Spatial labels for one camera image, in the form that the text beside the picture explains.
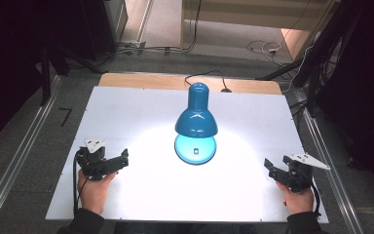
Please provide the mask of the grey power strip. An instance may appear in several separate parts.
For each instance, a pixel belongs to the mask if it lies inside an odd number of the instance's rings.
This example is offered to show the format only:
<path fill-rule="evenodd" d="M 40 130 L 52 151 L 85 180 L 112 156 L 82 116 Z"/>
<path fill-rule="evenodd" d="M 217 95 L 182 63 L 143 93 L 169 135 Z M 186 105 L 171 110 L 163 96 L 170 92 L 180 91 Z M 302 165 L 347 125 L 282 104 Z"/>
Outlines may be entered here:
<path fill-rule="evenodd" d="M 141 55 L 145 49 L 146 42 L 121 43 L 118 47 L 118 54 Z"/>

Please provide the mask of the person's right hand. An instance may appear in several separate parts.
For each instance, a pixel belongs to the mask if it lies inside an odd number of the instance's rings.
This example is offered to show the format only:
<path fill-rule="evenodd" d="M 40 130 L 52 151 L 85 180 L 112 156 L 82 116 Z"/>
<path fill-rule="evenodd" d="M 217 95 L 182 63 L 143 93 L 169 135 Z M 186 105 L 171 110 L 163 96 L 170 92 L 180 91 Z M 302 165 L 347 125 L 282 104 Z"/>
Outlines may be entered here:
<path fill-rule="evenodd" d="M 280 182 L 276 182 L 276 185 L 282 193 L 282 203 L 287 207 L 290 215 L 307 213 L 313 210 L 315 198 L 311 189 L 304 189 L 293 193 Z"/>

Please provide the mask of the white table cover board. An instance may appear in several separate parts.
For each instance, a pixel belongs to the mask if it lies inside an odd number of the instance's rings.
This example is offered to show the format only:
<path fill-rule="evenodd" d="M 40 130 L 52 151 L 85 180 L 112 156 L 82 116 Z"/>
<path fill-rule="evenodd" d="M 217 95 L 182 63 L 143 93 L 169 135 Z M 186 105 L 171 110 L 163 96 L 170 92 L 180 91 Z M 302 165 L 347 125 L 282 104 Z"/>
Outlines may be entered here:
<path fill-rule="evenodd" d="M 212 93 L 218 133 L 213 158 L 199 166 L 174 150 L 187 92 L 96 87 L 71 146 L 102 140 L 105 155 L 127 150 L 129 164 L 110 187 L 103 215 L 127 221 L 284 222 L 282 195 L 264 166 L 286 167 L 304 149 L 282 95 Z"/>

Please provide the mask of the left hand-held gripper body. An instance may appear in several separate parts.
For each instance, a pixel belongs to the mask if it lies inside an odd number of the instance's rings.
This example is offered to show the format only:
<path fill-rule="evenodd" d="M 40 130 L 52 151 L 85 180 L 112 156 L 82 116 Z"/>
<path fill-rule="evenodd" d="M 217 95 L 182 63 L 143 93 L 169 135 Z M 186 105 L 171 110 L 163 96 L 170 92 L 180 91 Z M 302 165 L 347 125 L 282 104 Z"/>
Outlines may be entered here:
<path fill-rule="evenodd" d="M 92 180 L 101 180 L 108 174 L 105 158 L 105 141 L 85 139 L 84 146 L 76 152 L 75 160 L 85 176 Z"/>

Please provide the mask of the black cabinet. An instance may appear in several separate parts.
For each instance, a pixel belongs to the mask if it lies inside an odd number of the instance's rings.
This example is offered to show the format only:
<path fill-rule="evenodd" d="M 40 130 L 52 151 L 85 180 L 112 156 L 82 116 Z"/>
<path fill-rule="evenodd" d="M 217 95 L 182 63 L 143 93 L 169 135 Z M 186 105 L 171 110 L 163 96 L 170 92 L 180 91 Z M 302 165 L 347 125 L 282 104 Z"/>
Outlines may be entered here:
<path fill-rule="evenodd" d="M 81 0 L 89 31 L 88 58 L 97 60 L 114 53 L 121 41 L 129 16 L 125 0 Z"/>

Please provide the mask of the beige wooden shelf unit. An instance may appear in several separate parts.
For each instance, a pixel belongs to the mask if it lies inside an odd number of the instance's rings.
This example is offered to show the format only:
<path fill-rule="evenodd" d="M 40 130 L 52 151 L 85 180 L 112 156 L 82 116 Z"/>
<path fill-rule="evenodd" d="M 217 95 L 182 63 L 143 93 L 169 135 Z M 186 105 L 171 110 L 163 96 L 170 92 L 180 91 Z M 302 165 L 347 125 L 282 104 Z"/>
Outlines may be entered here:
<path fill-rule="evenodd" d="M 325 28 L 340 0 L 181 0 L 181 21 L 199 19 L 280 28 L 293 60 Z"/>

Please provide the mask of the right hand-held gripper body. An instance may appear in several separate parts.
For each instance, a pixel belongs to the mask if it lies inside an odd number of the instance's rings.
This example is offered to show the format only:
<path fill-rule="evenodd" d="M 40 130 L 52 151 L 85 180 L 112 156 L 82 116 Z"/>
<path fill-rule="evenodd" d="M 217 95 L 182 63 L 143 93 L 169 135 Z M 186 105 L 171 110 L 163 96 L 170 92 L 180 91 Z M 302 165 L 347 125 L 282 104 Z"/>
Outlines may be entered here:
<path fill-rule="evenodd" d="M 284 155 L 282 161 L 288 166 L 285 184 L 292 192 L 310 188 L 313 184 L 313 168 L 330 171 L 331 168 L 308 153 Z"/>

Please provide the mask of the blue desk lamp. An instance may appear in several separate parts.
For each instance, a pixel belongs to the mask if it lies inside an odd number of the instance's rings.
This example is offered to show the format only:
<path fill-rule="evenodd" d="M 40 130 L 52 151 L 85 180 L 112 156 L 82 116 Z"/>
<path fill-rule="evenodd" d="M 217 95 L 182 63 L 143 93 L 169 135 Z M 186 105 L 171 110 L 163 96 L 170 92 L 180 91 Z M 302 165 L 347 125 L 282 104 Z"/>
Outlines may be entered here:
<path fill-rule="evenodd" d="M 174 150 L 184 162 L 192 165 L 205 164 L 215 155 L 218 133 L 217 123 L 208 110 L 209 88 L 195 83 L 188 90 L 188 106 L 175 124 L 177 137 Z"/>

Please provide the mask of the black metal stand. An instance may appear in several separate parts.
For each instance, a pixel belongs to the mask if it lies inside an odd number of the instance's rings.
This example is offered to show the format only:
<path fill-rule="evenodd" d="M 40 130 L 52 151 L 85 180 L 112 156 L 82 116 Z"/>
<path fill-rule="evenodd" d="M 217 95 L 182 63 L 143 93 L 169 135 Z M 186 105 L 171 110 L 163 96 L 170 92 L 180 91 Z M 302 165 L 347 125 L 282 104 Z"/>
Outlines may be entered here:
<path fill-rule="evenodd" d="M 41 74 L 43 77 L 41 105 L 44 106 L 51 97 L 50 61 L 46 43 L 41 46 Z"/>

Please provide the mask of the person's left hand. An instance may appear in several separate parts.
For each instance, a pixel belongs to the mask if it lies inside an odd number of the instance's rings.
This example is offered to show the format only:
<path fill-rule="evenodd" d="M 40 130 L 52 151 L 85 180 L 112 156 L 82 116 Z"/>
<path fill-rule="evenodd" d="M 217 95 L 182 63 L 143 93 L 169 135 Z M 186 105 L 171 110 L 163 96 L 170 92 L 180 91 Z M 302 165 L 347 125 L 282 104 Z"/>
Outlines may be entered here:
<path fill-rule="evenodd" d="M 108 188 L 117 172 L 106 175 L 102 180 L 89 180 L 82 171 L 78 173 L 78 191 L 82 208 L 97 215 L 102 215 Z"/>

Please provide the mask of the dark curtain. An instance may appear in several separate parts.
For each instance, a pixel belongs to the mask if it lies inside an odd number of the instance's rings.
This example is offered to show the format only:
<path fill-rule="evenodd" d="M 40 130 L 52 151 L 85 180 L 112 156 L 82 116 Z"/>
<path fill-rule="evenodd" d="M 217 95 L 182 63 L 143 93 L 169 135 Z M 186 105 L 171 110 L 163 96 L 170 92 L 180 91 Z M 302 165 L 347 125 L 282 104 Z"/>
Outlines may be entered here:
<path fill-rule="evenodd" d="M 317 105 L 349 138 L 348 152 L 374 174 L 374 0 L 354 0 L 360 16 Z"/>
<path fill-rule="evenodd" d="M 0 133 L 45 83 L 36 67 L 47 58 L 69 72 L 60 33 L 78 0 L 0 0 Z"/>

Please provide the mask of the aluminium floor rail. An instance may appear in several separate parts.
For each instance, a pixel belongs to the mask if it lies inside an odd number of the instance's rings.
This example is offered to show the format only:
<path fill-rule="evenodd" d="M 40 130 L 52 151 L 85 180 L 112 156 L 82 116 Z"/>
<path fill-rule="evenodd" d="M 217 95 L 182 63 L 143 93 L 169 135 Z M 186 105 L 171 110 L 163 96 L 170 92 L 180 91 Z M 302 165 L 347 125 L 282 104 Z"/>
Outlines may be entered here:
<path fill-rule="evenodd" d="M 364 234 L 355 208 L 351 202 L 348 192 L 339 176 L 336 166 L 334 165 L 331 154 L 328 152 L 326 143 L 322 137 L 318 127 L 317 119 L 312 116 L 309 108 L 305 106 L 301 111 L 301 120 L 307 134 L 299 133 L 304 143 L 304 148 L 308 149 L 307 140 L 309 139 L 315 149 L 312 150 L 315 157 L 330 167 L 329 171 L 325 171 L 327 181 L 332 190 L 335 204 L 338 206 L 339 212 L 344 220 L 348 232 L 350 234 Z"/>
<path fill-rule="evenodd" d="M 25 160 L 28 157 L 28 154 L 35 142 L 36 137 L 39 135 L 41 128 L 44 125 L 47 116 L 49 115 L 54 105 L 59 87 L 62 84 L 62 79 L 63 76 L 55 76 L 50 86 L 50 88 L 52 89 L 52 93 L 48 97 L 47 102 L 39 107 L 32 123 L 30 124 L 26 134 L 24 135 L 21 143 L 19 144 L 17 151 L 15 152 L 12 160 L 10 161 L 9 166 L 4 171 L 0 179 L 0 210 L 10 193 L 10 190 L 14 185 Z"/>

